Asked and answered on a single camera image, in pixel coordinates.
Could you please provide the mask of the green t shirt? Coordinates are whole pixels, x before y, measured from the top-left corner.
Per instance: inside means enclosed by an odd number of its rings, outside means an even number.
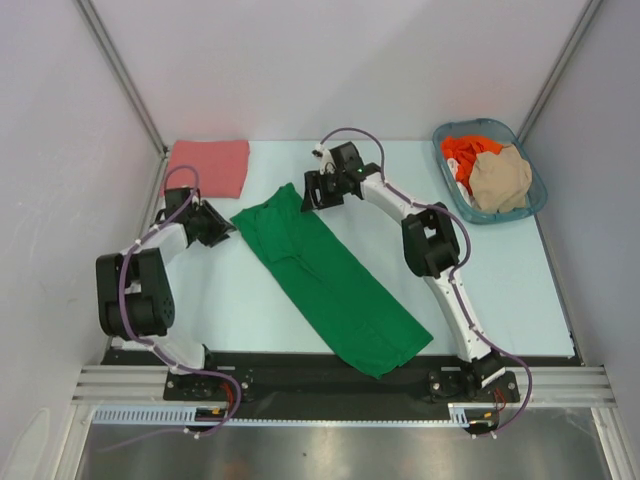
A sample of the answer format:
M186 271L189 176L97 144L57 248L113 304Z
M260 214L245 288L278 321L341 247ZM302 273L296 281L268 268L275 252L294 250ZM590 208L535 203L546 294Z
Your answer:
M331 351L379 379L433 336L302 202L286 184L231 221Z

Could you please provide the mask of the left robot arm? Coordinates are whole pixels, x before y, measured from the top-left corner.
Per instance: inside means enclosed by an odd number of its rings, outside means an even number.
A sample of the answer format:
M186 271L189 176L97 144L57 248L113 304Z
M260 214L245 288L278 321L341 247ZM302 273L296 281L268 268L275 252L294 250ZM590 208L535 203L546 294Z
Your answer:
M206 366L207 347L176 326L167 267L194 243L212 248L229 239L235 227L197 188L168 189L164 199L155 222L131 247L96 260L99 323L106 335L138 344L188 373L187 389L207 400L219 392L221 376Z

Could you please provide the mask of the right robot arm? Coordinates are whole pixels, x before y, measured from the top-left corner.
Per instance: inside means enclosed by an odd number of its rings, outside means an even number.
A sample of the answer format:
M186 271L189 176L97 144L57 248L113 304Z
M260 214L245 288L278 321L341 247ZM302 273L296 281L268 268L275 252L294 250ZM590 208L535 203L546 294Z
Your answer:
M328 149L318 143L312 154L320 167L304 175L301 210L322 210L354 195L377 206L399 224L409 270L425 281L452 331L462 362L461 388L473 401L484 401L497 389L506 367L470 304L460 269L460 246L451 212L442 203L423 205L383 178L382 168L366 164L352 142Z

